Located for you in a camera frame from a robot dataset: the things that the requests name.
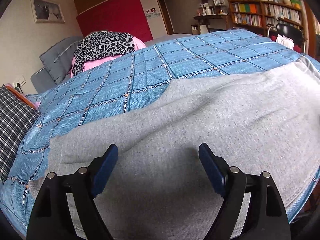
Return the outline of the wooden bookshelf with books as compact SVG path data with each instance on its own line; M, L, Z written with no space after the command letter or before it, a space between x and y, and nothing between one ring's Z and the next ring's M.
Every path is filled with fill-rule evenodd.
M234 28L266 35L278 23L304 31L301 0L228 0Z

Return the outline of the grey sweatpants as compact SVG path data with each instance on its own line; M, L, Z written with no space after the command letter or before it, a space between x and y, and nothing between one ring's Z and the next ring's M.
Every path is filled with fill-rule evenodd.
M306 57L253 74L172 80L150 105L54 136L46 172L119 159L95 199L115 239L202 239L222 205L199 160L271 174L289 220L319 178L319 71Z

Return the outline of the red wardrobe door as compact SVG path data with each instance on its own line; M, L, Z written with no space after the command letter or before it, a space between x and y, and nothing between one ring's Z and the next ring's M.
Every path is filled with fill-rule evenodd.
M129 33L143 42L153 39L140 0L108 0L79 14L84 36L101 30Z

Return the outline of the plaid pillow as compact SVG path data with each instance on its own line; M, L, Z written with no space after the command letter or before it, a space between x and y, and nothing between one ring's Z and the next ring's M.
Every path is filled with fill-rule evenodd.
M1 86L1 183L7 180L19 145L39 116L37 109Z

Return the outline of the blue patterned bedspread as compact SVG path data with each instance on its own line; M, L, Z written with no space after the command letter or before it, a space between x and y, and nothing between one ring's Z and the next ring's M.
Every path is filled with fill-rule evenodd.
M48 166L49 142L75 128L155 102L172 80L262 73L309 59L242 29L183 37L154 44L105 62L39 95L40 116L24 136L7 180L1 211L25 236L35 198Z

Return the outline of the leopard print cloth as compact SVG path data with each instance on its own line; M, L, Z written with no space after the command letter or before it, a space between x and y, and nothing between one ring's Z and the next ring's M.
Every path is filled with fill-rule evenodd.
M79 42L75 52L72 75L84 71L84 64L106 57L126 55L135 51L134 36L129 33L97 31Z

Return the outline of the pink quilt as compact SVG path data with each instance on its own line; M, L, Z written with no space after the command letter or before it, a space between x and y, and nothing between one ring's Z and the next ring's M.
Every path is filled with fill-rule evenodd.
M133 41L134 41L134 45L135 45L135 51L146 48L145 43L143 41L141 41L140 39L134 37ZM119 58L119 57L122 57L122 55L109 56L109 57L105 57L105 58L99 59L99 60L87 61L84 63L84 72L87 70L90 70L94 67L97 67L107 61L112 61L112 60ZM75 58L72 59L72 68L70 70L71 77L74 76L73 75L74 65L75 65Z

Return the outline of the dark wooden desk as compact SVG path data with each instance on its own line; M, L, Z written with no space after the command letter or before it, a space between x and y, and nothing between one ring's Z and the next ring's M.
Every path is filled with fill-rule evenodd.
M194 16L193 19L197 22L197 35L229 29L228 14L201 15Z

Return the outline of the white wall socket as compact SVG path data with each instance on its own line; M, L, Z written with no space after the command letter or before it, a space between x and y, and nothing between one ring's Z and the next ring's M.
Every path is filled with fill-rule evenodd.
M20 86L23 86L25 83L26 83L26 80L25 80L24 76L20 75L20 76L15 78L15 80L12 83L12 86L13 87L18 87L17 84L19 84Z

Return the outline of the white garment on chair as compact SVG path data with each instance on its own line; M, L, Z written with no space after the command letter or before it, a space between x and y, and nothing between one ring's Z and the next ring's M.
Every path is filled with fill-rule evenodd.
M276 42L278 44L281 44L281 45L285 46L286 48L294 50L295 44L294 44L294 41L291 38L288 38L288 37L285 37L285 36L282 36L282 35L278 34Z

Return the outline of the grey padded headboard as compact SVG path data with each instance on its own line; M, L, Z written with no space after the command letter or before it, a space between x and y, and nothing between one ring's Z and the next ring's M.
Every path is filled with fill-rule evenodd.
M73 54L82 39L82 36L64 38L39 56L43 67L30 78L38 94L70 79Z

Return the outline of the black chair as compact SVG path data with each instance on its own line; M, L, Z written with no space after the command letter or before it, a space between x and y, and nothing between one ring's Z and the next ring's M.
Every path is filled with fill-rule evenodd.
M270 37L271 32L290 38L294 45L297 45L303 53L306 52L306 42L308 41L301 30L287 24L278 23L269 25L267 29L267 37Z

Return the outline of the framed wedding photo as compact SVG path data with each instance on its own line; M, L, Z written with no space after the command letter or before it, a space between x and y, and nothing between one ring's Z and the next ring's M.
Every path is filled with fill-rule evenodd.
M65 23L59 3L51 0L30 0L35 23Z

